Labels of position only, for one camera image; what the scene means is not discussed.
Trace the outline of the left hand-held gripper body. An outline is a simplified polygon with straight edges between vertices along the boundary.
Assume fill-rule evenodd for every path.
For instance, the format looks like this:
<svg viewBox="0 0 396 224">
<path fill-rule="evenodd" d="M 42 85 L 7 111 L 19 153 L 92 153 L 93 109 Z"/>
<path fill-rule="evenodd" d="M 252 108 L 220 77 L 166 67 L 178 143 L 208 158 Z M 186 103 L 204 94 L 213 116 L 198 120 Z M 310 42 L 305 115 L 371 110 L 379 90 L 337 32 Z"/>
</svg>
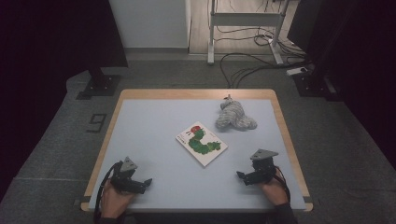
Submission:
<svg viewBox="0 0 396 224">
<path fill-rule="evenodd" d="M 114 172 L 110 178 L 110 182 L 115 189 L 121 192 L 132 193 L 132 188 L 138 188 L 138 185 L 132 180 L 132 175 L 137 169 L 137 165 L 126 157 L 124 161 L 115 164 Z"/>
</svg>

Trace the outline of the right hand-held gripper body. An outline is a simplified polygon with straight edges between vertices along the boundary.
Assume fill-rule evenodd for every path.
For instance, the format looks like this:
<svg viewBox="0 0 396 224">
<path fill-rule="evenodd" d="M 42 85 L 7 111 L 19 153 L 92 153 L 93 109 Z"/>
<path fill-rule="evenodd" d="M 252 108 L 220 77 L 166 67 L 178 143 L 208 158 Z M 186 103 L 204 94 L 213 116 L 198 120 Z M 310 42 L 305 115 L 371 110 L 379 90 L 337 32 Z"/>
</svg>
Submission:
<svg viewBox="0 0 396 224">
<path fill-rule="evenodd" d="M 270 182 L 276 174 L 274 156 L 277 155 L 277 152 L 259 148 L 250 157 L 250 159 L 252 160 L 252 167 L 254 168 L 252 178 L 259 178 L 264 183 Z"/>
</svg>

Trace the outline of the white caterpillar picture book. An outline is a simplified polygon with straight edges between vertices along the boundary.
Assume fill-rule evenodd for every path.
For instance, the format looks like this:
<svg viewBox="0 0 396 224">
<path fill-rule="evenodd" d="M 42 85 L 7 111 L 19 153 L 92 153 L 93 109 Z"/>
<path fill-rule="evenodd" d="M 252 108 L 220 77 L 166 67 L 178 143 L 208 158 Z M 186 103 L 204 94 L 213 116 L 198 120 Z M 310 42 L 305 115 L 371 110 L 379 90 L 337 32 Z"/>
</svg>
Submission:
<svg viewBox="0 0 396 224">
<path fill-rule="evenodd" d="M 179 133 L 176 140 L 204 167 L 228 148 L 226 143 L 199 121 Z"/>
</svg>

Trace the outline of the grey striped fuzzy pouch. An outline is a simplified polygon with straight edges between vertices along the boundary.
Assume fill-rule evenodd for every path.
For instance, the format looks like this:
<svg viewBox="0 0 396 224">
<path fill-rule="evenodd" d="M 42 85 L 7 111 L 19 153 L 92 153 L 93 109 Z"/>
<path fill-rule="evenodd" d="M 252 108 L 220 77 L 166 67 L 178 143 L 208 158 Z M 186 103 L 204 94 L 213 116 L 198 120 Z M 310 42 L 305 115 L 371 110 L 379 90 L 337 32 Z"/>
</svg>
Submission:
<svg viewBox="0 0 396 224">
<path fill-rule="evenodd" d="M 247 116 L 241 103 L 234 100 L 231 95 L 224 98 L 220 109 L 221 112 L 216 120 L 216 126 L 220 129 L 232 125 L 238 130 L 254 130 L 258 126 L 256 120 Z"/>
</svg>

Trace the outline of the person's left hand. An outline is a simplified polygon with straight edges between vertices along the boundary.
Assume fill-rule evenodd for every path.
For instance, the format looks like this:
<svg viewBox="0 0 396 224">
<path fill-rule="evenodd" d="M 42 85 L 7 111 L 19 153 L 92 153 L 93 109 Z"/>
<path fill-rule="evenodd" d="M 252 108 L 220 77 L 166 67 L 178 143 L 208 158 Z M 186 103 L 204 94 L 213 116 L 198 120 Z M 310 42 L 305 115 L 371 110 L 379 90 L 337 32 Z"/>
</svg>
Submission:
<svg viewBox="0 0 396 224">
<path fill-rule="evenodd" d="M 126 211 L 133 198 L 134 194 L 122 194 L 118 192 L 109 181 L 107 181 L 104 185 L 101 199 L 101 217 L 118 218 Z"/>
</svg>

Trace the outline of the person's right hand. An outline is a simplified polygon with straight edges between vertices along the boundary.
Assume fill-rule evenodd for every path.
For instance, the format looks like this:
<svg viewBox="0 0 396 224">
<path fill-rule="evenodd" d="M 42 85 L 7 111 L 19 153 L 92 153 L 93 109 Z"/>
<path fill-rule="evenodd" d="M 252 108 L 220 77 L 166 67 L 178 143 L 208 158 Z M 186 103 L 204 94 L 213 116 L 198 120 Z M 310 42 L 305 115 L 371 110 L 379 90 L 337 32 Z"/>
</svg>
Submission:
<svg viewBox="0 0 396 224">
<path fill-rule="evenodd" d="M 260 183 L 260 189 L 268 199 L 268 201 L 274 205 L 281 205 L 287 203 L 288 196 L 281 182 L 279 182 L 276 178 L 273 178 L 268 183 Z"/>
</svg>

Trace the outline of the wooden table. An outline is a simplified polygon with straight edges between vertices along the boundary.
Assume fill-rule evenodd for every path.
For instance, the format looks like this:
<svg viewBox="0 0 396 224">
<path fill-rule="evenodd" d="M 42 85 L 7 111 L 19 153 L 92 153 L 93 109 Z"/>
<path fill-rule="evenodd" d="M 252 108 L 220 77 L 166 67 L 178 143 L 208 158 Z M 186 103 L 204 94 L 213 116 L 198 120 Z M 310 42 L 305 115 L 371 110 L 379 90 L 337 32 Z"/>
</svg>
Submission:
<svg viewBox="0 0 396 224">
<path fill-rule="evenodd" d="M 218 99 L 220 103 L 223 99 L 231 95 L 235 100 L 243 103 L 245 100 L 268 100 L 271 102 L 274 110 L 276 122 L 281 132 L 288 157 L 290 159 L 291 168 L 297 179 L 298 186 L 301 190 L 303 197 L 308 196 L 309 192 L 304 181 L 304 176 L 300 168 L 296 153 L 294 151 L 293 144 L 290 139 L 290 134 L 282 114 L 279 102 L 276 98 L 276 93 L 272 90 L 230 90 L 230 89 L 220 89 L 220 90 L 124 90 L 120 94 L 120 98 L 115 107 L 113 116 L 108 125 L 106 131 L 106 137 L 102 148 L 99 152 L 96 164 L 92 171 L 92 176 L 89 181 L 88 187 L 86 189 L 84 196 L 91 196 L 89 203 L 83 203 L 81 205 L 82 210 L 86 212 L 91 212 L 95 206 L 97 190 L 99 189 L 100 183 L 104 179 L 104 175 L 100 175 L 100 168 L 103 163 L 104 156 L 106 155 L 106 148 L 108 146 L 112 131 L 115 127 L 118 114 L 120 113 L 121 105 L 126 100 L 215 100 Z M 312 203 L 305 203 L 305 208 L 303 210 L 296 211 L 310 211 L 313 208 Z M 137 213 L 262 213 L 262 212 L 137 212 Z"/>
</svg>

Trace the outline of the black stand base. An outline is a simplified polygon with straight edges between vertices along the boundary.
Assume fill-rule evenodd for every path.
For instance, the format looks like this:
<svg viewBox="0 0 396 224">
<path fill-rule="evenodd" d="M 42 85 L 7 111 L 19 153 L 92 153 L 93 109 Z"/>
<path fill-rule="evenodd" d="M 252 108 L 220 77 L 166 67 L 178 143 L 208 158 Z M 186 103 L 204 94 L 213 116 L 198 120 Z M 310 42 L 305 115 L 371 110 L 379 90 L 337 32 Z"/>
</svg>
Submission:
<svg viewBox="0 0 396 224">
<path fill-rule="evenodd" d="M 81 91 L 77 100 L 90 100 L 93 96 L 113 96 L 118 84 L 120 75 L 105 75 L 100 67 L 89 69 L 91 76 L 84 91 Z"/>
</svg>

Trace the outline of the white power strip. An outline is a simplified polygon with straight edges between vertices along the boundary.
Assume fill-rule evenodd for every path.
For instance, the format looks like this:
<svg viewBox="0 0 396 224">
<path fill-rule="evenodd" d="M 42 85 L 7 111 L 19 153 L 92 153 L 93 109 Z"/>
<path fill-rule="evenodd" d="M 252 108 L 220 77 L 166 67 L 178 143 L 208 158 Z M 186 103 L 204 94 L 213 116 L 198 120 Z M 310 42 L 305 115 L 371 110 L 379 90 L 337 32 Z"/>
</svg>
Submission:
<svg viewBox="0 0 396 224">
<path fill-rule="evenodd" d="M 293 69 L 289 69 L 287 70 L 287 75 L 288 76 L 295 76 L 295 75 L 299 75 L 299 74 L 303 74 L 308 72 L 308 69 L 305 67 L 298 67 L 298 68 L 293 68 Z"/>
</svg>

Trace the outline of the black curtain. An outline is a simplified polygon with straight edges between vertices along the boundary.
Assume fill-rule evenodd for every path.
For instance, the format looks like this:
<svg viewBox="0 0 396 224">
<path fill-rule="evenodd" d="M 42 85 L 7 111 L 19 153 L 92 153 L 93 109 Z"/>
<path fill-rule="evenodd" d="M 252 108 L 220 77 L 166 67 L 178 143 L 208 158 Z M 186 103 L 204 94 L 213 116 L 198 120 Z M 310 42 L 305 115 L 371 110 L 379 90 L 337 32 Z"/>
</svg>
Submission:
<svg viewBox="0 0 396 224">
<path fill-rule="evenodd" d="M 125 64 L 109 0 L 0 0 L 0 201 L 60 107 L 67 80 Z"/>
<path fill-rule="evenodd" d="M 396 0 L 299 0 L 288 39 L 396 169 Z"/>
</svg>

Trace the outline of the white cabinet panel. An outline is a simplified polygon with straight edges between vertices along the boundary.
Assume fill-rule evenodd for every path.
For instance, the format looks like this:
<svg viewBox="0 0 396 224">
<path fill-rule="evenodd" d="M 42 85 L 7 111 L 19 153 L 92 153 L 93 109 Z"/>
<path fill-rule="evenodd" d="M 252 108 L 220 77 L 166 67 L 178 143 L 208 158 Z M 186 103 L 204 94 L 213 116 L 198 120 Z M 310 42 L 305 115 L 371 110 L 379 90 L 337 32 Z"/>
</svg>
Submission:
<svg viewBox="0 0 396 224">
<path fill-rule="evenodd" d="M 127 49 L 187 49 L 191 0 L 109 0 Z"/>
</svg>

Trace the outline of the black stand with base plate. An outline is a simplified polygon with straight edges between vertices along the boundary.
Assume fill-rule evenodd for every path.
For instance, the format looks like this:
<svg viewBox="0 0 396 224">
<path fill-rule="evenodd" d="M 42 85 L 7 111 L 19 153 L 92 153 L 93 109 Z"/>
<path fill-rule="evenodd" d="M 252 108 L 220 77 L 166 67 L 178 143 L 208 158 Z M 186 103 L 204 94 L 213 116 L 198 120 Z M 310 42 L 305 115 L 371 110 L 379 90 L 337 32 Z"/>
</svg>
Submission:
<svg viewBox="0 0 396 224">
<path fill-rule="evenodd" d="M 341 102 L 342 97 L 329 76 L 301 73 L 292 77 L 297 91 L 302 97 L 321 97 L 331 102 Z"/>
</svg>

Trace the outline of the white metal desk frame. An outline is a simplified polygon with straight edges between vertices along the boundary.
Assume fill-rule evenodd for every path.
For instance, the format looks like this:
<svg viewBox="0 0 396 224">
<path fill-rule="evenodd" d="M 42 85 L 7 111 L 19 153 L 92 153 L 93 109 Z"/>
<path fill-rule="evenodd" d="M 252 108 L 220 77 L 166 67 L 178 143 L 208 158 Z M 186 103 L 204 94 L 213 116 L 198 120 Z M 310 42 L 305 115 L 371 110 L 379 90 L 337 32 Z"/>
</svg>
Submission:
<svg viewBox="0 0 396 224">
<path fill-rule="evenodd" d="M 254 13 L 238 13 L 238 12 L 217 12 L 215 10 L 216 0 L 210 0 L 209 14 L 209 39 L 207 50 L 207 63 L 215 62 L 215 40 L 214 31 L 216 26 L 266 26 L 275 29 L 273 37 L 269 39 L 269 48 L 274 56 L 277 64 L 283 64 L 281 57 L 281 48 L 279 44 L 279 35 L 283 22 L 286 18 L 287 9 L 290 0 L 285 0 L 278 12 L 254 12 Z"/>
</svg>

